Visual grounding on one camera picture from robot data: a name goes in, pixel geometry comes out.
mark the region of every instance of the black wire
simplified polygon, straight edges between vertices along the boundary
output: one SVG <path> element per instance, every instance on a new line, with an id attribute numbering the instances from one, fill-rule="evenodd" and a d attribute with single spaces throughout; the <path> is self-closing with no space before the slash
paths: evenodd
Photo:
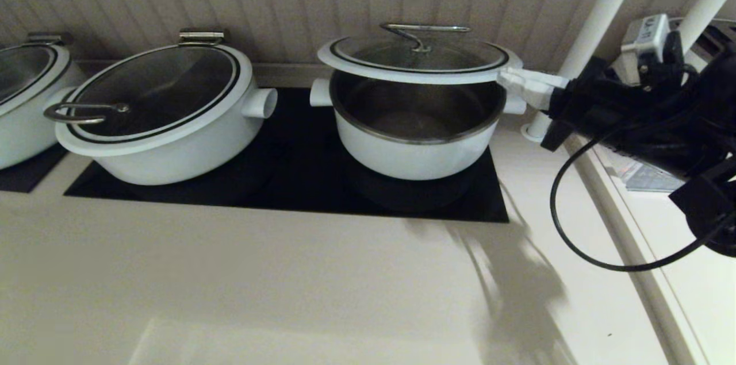
<path id="1" fill-rule="evenodd" d="M 570 250 L 575 252 L 576 255 L 583 258 L 586 262 L 592 263 L 598 267 L 601 268 L 607 268 L 609 270 L 613 271 L 647 271 L 652 270 L 655 268 L 660 268 L 662 266 L 667 266 L 670 263 L 673 263 L 675 261 L 678 261 L 679 259 L 691 254 L 694 250 L 701 247 L 701 245 L 706 244 L 708 241 L 713 239 L 718 232 L 720 232 L 723 228 L 731 224 L 731 222 L 734 221 L 734 218 L 736 218 L 736 214 L 729 213 L 728 215 L 724 216 L 718 224 L 713 227 L 711 231 L 708 232 L 705 236 L 700 237 L 699 239 L 696 239 L 694 242 L 691 242 L 690 244 L 686 245 L 682 249 L 678 250 L 677 252 L 674 252 L 673 254 L 662 258 L 660 260 L 656 260 L 651 263 L 644 263 L 644 264 L 636 264 L 636 265 L 630 265 L 630 266 L 621 266 L 621 265 L 615 265 L 615 264 L 609 264 L 605 263 L 599 260 L 596 260 L 592 258 L 591 256 L 583 253 L 582 250 L 578 249 L 578 247 L 573 244 L 572 241 L 568 238 L 568 235 L 565 234 L 565 231 L 562 230 L 562 226 L 560 226 L 559 218 L 557 217 L 557 189 L 559 188 L 560 181 L 562 181 L 562 176 L 567 172 L 568 168 L 575 163 L 575 161 L 580 158 L 584 153 L 586 153 L 588 150 L 590 150 L 592 147 L 594 147 L 597 143 L 601 142 L 607 137 L 610 137 L 611 135 L 618 132 L 622 127 L 624 127 L 629 121 L 631 121 L 632 118 L 625 119 L 615 125 L 611 130 L 605 132 L 602 135 L 599 135 L 597 137 L 594 137 L 591 139 L 590 142 L 588 142 L 586 145 L 584 145 L 582 148 L 580 148 L 578 151 L 576 151 L 570 158 L 568 158 L 567 161 L 565 161 L 565 164 L 563 164 L 562 168 L 560 168 L 560 171 L 557 173 L 557 176 L 554 179 L 554 182 L 552 183 L 552 191 L 550 192 L 550 211 L 552 212 L 552 222 L 554 223 L 555 229 L 557 229 L 557 232 L 559 233 L 559 236 L 562 238 L 562 241 L 565 242 L 565 244 L 570 247 Z"/>

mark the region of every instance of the cooktop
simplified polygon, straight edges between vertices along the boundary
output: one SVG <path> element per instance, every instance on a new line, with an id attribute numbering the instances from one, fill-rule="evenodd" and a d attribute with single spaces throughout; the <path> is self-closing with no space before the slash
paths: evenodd
<path id="1" fill-rule="evenodd" d="M 207 174 L 169 185 L 122 182 L 90 164 L 72 197 L 370 216 L 508 222 L 489 150 L 470 168 L 430 181 L 376 173 L 342 147 L 332 108 L 309 91 L 279 90 L 276 111 L 249 147 Z"/>
<path id="2" fill-rule="evenodd" d="M 29 160 L 0 170 L 0 190 L 30 193 L 64 155 L 64 147 L 54 144 Z"/>

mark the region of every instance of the cooking pot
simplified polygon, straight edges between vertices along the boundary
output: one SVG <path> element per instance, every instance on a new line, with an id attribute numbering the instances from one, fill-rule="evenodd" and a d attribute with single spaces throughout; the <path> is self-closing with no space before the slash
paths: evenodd
<path id="1" fill-rule="evenodd" d="M 524 112 L 494 82 L 502 67 L 522 66 L 512 51 L 460 39 L 470 30 L 460 26 L 381 27 L 399 37 L 324 45 L 317 56 L 336 71 L 310 93 L 312 106 L 334 106 L 340 140 L 364 166 L 410 180 L 456 174 L 486 150 L 503 111 Z"/>
<path id="2" fill-rule="evenodd" d="M 30 33 L 28 42 L 0 51 L 0 169 L 56 143 L 42 116 L 50 95 L 86 77 L 63 47 L 66 33 Z"/>
<path id="3" fill-rule="evenodd" d="M 258 89 L 248 58 L 222 44 L 225 30 L 179 35 L 57 95 L 44 114 L 59 142 L 138 185 L 191 179 L 246 148 L 276 90 Z"/>

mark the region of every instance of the white pole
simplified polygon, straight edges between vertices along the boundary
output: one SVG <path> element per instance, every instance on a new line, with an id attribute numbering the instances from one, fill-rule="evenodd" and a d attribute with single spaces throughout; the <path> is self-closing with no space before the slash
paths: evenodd
<path id="1" fill-rule="evenodd" d="M 574 79 L 581 74 L 583 68 L 591 60 L 591 56 L 603 38 L 605 31 L 608 30 L 621 3 L 623 3 L 623 0 L 596 0 L 596 4 L 585 20 L 583 28 L 559 70 L 560 76 Z M 536 113 L 531 124 L 523 127 L 522 133 L 526 138 L 540 142 L 547 133 L 547 127 L 551 122 L 552 120 L 545 114 Z"/>
<path id="2" fill-rule="evenodd" d="M 713 20 L 726 0 L 697 0 L 680 24 L 680 38 L 683 40 L 683 52 L 688 53 L 692 44 L 701 35 L 706 26 Z"/>

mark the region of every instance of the white lid rim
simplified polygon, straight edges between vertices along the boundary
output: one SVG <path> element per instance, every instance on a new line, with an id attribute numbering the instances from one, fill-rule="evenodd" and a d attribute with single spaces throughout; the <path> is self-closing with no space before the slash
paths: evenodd
<path id="1" fill-rule="evenodd" d="M 28 46 L 13 46 L 11 48 L 2 49 L 2 51 L 10 51 L 24 47 Z M 43 47 L 52 51 L 52 59 L 32 84 L 26 86 L 15 95 L 11 95 L 10 98 L 0 103 L 0 117 L 11 113 L 15 109 L 21 108 L 26 103 L 34 100 L 36 96 L 44 93 L 45 90 L 52 87 L 53 84 L 61 79 L 69 70 L 69 67 L 71 67 L 72 60 L 68 49 L 58 45 L 43 45 Z"/>
<path id="2" fill-rule="evenodd" d="M 359 64 L 351 62 L 333 53 L 332 47 L 336 43 L 346 39 L 346 37 L 340 37 L 334 39 L 323 45 L 320 50 L 317 51 L 317 58 L 328 66 L 339 69 L 348 74 L 363 76 L 366 78 L 380 79 L 380 80 L 391 80 L 391 82 L 402 82 L 409 84 L 476 84 L 483 82 L 493 82 L 496 80 L 499 74 L 499 69 L 502 67 L 522 67 L 523 62 L 521 59 L 512 51 L 503 48 L 499 45 L 492 45 L 499 49 L 502 53 L 507 56 L 505 62 L 501 62 L 496 66 L 489 67 L 482 71 L 468 71 L 468 72 L 408 72 L 408 71 L 397 71 L 388 68 L 371 67 L 366 64 Z"/>
<path id="3" fill-rule="evenodd" d="M 73 99 L 76 98 L 77 95 L 81 94 L 84 87 L 90 84 L 92 80 L 97 79 L 98 77 L 102 76 L 104 72 L 107 72 L 113 67 L 119 66 L 119 64 L 121 64 L 122 62 L 126 62 L 135 57 L 143 56 L 153 51 L 158 51 L 158 50 L 163 50 L 163 49 L 168 49 L 168 48 L 176 48 L 176 47 L 178 46 L 171 45 L 171 46 L 165 46 L 162 48 L 156 48 L 150 51 L 136 54 L 120 62 L 117 62 L 116 64 L 113 64 L 112 66 L 107 67 L 103 71 L 98 72 L 97 74 L 95 74 L 95 76 L 87 80 L 87 82 L 84 82 L 83 85 L 79 86 L 76 90 L 74 90 L 73 93 L 70 94 L 69 99 L 73 101 Z M 247 92 L 253 80 L 252 66 L 247 56 L 245 56 L 240 51 L 237 51 L 236 49 L 231 48 L 226 45 L 217 45 L 217 46 L 212 46 L 211 48 L 217 48 L 217 49 L 227 52 L 229 55 L 232 55 L 235 61 L 235 66 L 239 69 L 239 74 L 237 75 L 236 79 L 234 79 L 231 82 L 231 84 L 229 84 L 230 86 L 229 93 L 219 98 L 218 101 L 216 101 L 213 104 L 210 104 L 208 107 L 205 106 L 202 109 L 195 111 L 195 113 L 189 114 L 189 116 L 183 117 L 182 119 L 184 120 L 184 119 L 190 118 L 191 116 L 194 116 L 195 114 L 199 114 L 199 116 L 195 116 L 195 118 L 189 119 L 175 126 L 174 126 L 175 123 L 173 123 L 171 124 L 172 126 L 169 126 L 168 128 L 163 129 L 163 130 L 162 129 L 152 130 L 152 131 L 155 131 L 154 134 L 145 136 L 143 138 L 139 137 L 140 134 L 134 134 L 134 135 L 128 136 L 129 138 L 132 138 L 132 139 L 121 139 L 121 140 L 119 139 L 113 140 L 113 138 L 115 137 L 103 137 L 99 135 L 96 136 L 96 137 L 99 137 L 99 140 L 90 140 L 89 138 L 86 138 L 86 137 L 80 137 L 76 133 L 76 131 L 74 131 L 75 126 L 57 123 L 56 124 L 57 139 L 69 151 L 78 153 L 79 155 L 92 156 L 92 157 L 118 156 L 118 155 L 128 155 L 129 153 L 136 153 L 140 151 L 146 151 L 149 149 L 160 147 L 161 145 L 166 145 L 168 143 L 175 142 L 176 140 L 186 137 L 187 135 L 207 126 L 211 122 L 215 121 L 215 119 L 218 119 L 220 116 L 226 113 L 226 111 L 232 108 L 233 105 L 236 105 L 237 102 L 240 99 L 242 99 L 243 95 Z"/>

